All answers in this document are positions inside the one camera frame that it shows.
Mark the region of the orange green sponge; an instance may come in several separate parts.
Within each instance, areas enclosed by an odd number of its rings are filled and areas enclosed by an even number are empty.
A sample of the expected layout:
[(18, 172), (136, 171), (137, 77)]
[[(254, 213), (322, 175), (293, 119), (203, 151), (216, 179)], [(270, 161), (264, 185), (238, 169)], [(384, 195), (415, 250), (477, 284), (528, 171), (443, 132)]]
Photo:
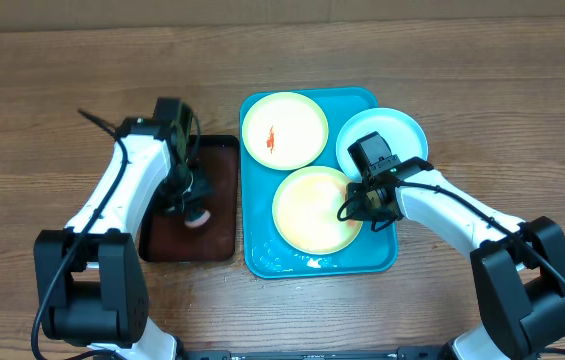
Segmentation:
[(208, 222), (211, 214), (208, 210), (203, 208), (198, 208), (195, 210), (190, 210), (185, 214), (184, 225), (187, 228), (199, 228)]

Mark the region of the light blue plate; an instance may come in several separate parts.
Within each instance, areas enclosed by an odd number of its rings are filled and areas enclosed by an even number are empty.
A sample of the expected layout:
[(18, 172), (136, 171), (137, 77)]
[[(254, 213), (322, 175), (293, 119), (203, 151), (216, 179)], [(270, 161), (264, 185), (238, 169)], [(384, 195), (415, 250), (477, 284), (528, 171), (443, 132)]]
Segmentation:
[(392, 108), (372, 108), (352, 116), (339, 131), (336, 158), (341, 171), (355, 182), (361, 175), (348, 153), (355, 141), (377, 132), (401, 161), (412, 157), (428, 159), (428, 141), (423, 129), (408, 114)]

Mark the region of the yellow-green plate bottom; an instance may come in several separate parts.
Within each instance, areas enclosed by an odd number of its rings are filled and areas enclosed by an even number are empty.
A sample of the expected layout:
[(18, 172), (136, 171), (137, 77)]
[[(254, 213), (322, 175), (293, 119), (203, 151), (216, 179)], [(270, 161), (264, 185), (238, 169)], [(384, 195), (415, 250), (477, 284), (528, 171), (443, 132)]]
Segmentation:
[(311, 254), (328, 255), (350, 245), (362, 223), (340, 221), (350, 179), (326, 166), (309, 166), (288, 175), (275, 192), (272, 215), (275, 227), (291, 247)]

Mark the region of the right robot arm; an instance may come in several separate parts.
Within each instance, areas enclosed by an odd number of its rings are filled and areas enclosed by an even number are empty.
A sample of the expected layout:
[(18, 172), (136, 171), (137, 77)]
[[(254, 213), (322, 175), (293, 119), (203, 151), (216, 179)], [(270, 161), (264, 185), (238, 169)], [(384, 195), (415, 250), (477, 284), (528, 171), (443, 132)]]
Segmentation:
[(402, 347), (400, 359), (537, 359), (565, 355), (565, 234), (553, 220), (504, 214), (453, 186), (427, 161), (350, 160), (340, 219), (374, 230), (417, 222), (470, 261), (481, 323), (444, 345)]

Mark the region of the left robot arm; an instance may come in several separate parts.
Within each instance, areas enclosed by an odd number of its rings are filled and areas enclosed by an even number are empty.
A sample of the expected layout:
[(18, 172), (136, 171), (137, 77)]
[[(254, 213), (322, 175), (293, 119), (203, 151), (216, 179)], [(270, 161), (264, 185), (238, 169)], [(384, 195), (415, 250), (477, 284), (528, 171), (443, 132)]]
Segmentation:
[(30, 346), (39, 337), (83, 348), (81, 358), (183, 359), (182, 343), (149, 317), (149, 296), (135, 241), (152, 213), (182, 215), (200, 227), (212, 187), (192, 164), (200, 123), (179, 98), (157, 99), (151, 117), (127, 117), (117, 127), (83, 111), (114, 140), (111, 161), (95, 190), (61, 230), (43, 230), (33, 256), (39, 306)]

